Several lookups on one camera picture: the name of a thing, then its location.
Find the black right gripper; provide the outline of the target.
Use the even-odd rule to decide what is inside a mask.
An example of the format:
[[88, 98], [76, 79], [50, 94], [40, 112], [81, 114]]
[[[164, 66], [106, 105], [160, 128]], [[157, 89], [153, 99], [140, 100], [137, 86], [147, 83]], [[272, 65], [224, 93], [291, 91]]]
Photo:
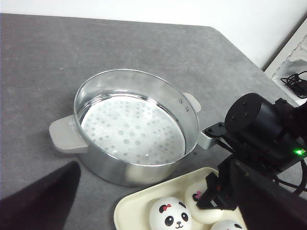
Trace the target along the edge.
[[196, 206], [199, 209], [235, 210], [237, 201], [230, 182], [230, 163], [239, 160], [258, 173], [273, 179], [277, 184], [281, 183], [292, 187], [296, 192], [302, 191], [302, 184], [294, 185], [280, 180], [277, 175], [302, 162], [301, 148], [287, 148], [275, 146], [274, 149], [260, 150], [247, 143], [240, 143], [229, 135], [223, 136], [226, 143], [218, 140], [217, 144], [226, 149], [231, 155], [218, 165], [219, 175], [210, 173], [206, 176], [207, 188], [198, 199]]

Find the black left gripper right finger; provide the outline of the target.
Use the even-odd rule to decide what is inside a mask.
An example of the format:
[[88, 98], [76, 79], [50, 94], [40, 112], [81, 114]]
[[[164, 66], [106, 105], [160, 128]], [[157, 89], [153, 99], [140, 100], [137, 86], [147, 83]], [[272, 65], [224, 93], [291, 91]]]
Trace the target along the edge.
[[231, 185], [247, 229], [305, 230], [307, 201], [240, 161], [230, 165]]

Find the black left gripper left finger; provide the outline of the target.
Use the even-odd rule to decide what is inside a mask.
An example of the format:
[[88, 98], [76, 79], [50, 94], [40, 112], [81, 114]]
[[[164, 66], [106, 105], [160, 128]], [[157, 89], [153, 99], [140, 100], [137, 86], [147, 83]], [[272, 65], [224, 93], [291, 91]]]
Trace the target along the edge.
[[81, 169], [72, 161], [1, 200], [2, 230], [61, 230], [74, 203]]

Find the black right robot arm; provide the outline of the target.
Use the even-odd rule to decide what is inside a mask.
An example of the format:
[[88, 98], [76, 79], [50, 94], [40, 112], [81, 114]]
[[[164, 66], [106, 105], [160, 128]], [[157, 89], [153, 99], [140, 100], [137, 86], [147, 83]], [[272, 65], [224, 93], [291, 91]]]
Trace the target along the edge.
[[200, 209], [234, 210], [232, 161], [241, 161], [274, 180], [298, 162], [306, 171], [307, 106], [294, 107], [284, 99], [270, 103], [259, 94], [248, 93], [230, 107], [223, 122], [199, 133], [198, 144], [205, 150], [218, 145], [230, 156], [218, 165], [218, 174], [206, 177], [206, 190], [194, 193], [193, 200]]

